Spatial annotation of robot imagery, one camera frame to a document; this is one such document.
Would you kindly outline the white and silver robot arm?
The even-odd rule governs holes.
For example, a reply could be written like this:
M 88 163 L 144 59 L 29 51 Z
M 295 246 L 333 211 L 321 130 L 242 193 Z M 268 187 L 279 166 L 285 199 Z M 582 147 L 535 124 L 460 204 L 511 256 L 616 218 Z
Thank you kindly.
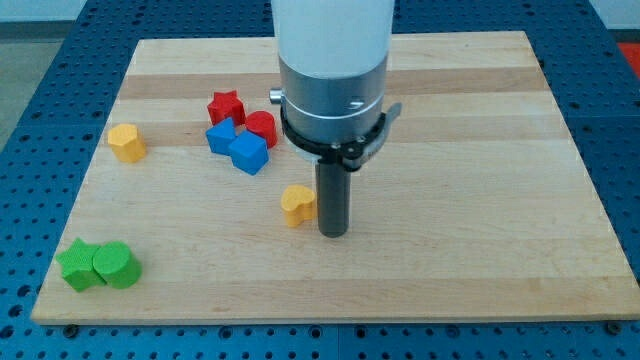
M 272 0 L 285 136 L 324 153 L 380 122 L 394 0 Z

